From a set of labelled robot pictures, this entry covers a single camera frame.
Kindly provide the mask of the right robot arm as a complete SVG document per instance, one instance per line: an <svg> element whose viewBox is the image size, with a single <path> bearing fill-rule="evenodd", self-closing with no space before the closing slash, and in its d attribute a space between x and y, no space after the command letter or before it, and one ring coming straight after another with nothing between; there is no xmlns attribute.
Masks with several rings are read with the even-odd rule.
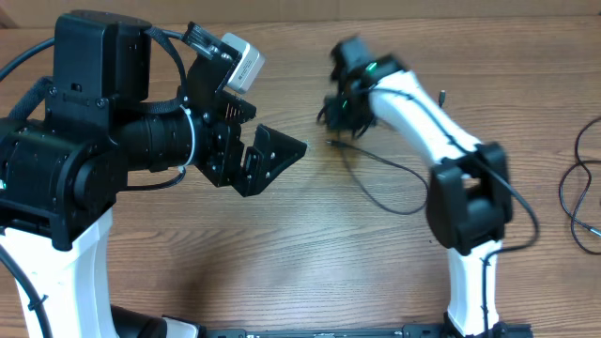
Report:
<svg viewBox="0 0 601 338"><path fill-rule="evenodd" d="M399 132L429 172L424 210L447 251L451 298L444 329L452 337L505 337L495 304L496 255L513 218L506 156L459 127L393 55L375 58L358 37L331 50L337 92L318 119L357 139L381 120Z"/></svg>

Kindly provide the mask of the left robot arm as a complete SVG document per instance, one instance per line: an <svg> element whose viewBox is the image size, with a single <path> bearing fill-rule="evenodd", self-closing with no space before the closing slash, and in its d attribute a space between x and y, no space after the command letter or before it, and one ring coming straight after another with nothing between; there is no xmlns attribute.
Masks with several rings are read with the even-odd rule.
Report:
<svg viewBox="0 0 601 338"><path fill-rule="evenodd" d="M54 73L1 121L1 260L32 337L203 337L172 316L110 300L113 208L133 171L198 169L242 196L262 193L306 144L266 126L243 96L263 55L197 23L183 33L93 10L61 15Z"/></svg>

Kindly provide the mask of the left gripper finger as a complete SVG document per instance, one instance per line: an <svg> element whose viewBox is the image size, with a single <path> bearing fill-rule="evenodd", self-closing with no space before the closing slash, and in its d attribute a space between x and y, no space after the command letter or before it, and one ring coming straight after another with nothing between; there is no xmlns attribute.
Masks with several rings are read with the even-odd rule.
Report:
<svg viewBox="0 0 601 338"><path fill-rule="evenodd" d="M284 170L299 161L306 150L304 142L259 124L254 144L246 149L242 166L235 175L234 189L242 197L262 193Z"/></svg>
<svg viewBox="0 0 601 338"><path fill-rule="evenodd" d="M218 96L218 117L231 123L243 124L254 119L256 107L241 97L223 91Z"/></svg>

